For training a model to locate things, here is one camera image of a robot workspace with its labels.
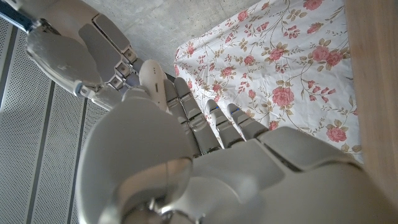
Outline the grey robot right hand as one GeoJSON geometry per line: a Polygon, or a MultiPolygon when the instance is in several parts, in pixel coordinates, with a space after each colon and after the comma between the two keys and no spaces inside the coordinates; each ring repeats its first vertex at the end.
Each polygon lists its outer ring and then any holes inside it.
{"type": "Polygon", "coordinates": [[[139,84],[142,65],[130,41],[83,1],[3,1],[27,33],[27,54],[66,91],[106,110],[139,84]]]}

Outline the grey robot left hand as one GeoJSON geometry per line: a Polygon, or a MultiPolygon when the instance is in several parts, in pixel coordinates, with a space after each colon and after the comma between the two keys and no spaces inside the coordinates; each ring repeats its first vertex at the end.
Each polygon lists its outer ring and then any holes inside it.
{"type": "Polygon", "coordinates": [[[397,208],[349,155],[214,102],[222,140],[199,157],[178,118],[137,86],[80,156],[80,223],[396,223],[397,208]]]}

